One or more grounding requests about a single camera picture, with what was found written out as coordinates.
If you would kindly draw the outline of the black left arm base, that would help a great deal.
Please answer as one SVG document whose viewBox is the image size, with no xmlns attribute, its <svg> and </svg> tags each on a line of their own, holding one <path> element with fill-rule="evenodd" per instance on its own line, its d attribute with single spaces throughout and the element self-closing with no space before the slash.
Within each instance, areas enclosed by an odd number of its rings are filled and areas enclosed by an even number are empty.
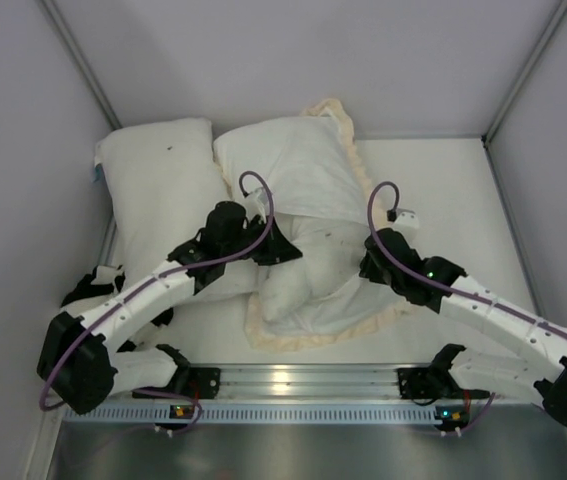
<svg viewBox="0 0 567 480">
<path fill-rule="evenodd" d="M 220 389 L 222 370 L 216 367 L 194 366 L 177 372 L 175 378 L 166 387 L 146 387 L 135 390 L 134 398 L 196 400 L 215 399 Z"/>
</svg>

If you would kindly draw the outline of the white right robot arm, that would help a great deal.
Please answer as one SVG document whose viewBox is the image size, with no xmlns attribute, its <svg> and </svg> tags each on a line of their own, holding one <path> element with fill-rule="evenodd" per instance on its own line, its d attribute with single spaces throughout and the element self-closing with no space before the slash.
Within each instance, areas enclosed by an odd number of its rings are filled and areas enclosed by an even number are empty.
<svg viewBox="0 0 567 480">
<path fill-rule="evenodd" d="M 447 345 L 429 366 L 433 378 L 529 402 L 567 428 L 567 328 L 499 299 L 447 259 L 420 258 L 391 228 L 372 232 L 364 248 L 362 278 L 475 329 L 512 354 L 482 356 Z"/>
</svg>

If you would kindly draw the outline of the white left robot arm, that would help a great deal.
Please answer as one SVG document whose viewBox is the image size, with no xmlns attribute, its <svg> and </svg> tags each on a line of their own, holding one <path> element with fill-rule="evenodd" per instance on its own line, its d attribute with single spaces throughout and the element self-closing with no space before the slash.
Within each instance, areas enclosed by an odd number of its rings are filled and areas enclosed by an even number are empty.
<svg viewBox="0 0 567 480">
<path fill-rule="evenodd" d="M 182 393 L 190 362 L 167 344 L 129 351 L 132 337 L 219 280 L 230 262 L 273 266 L 301 256 L 272 215 L 249 215 L 233 201 L 218 203 L 195 237 L 172 250 L 150 275 L 99 306 L 51 320 L 37 365 L 44 389 L 77 414 L 123 392 L 163 398 Z"/>
</svg>

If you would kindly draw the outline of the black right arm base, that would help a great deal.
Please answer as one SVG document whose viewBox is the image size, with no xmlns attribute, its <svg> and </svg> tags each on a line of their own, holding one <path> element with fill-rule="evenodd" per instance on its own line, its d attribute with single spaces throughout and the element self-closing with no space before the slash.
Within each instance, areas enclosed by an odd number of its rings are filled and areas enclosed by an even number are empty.
<svg viewBox="0 0 567 480">
<path fill-rule="evenodd" d="M 448 371 L 434 367 L 405 367 L 396 370 L 400 398 L 421 406 L 437 400 L 461 400 L 463 390 Z"/>
</svg>

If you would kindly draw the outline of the grey pillowcase with cream frill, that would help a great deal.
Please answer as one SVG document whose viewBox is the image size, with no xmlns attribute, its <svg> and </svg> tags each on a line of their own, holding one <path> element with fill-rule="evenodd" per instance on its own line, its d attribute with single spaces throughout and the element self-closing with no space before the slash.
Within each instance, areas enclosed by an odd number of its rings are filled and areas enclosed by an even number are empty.
<svg viewBox="0 0 567 480">
<path fill-rule="evenodd" d="M 214 141 L 213 149 L 232 194 L 240 196 L 257 187 L 255 180 L 239 178 L 254 171 L 272 191 L 275 215 L 356 222 L 368 228 L 365 240 L 371 224 L 390 223 L 386 206 L 367 206 L 373 183 L 357 153 L 352 119 L 337 99 L 326 99 L 299 116 L 229 131 Z M 258 297 L 268 268 L 259 270 L 244 321 L 248 343 L 256 350 L 295 352 L 339 343 L 373 334 L 415 310 L 392 290 L 360 278 L 358 266 L 357 289 L 338 297 L 330 325 L 300 335 L 275 332 L 262 319 Z"/>
</svg>

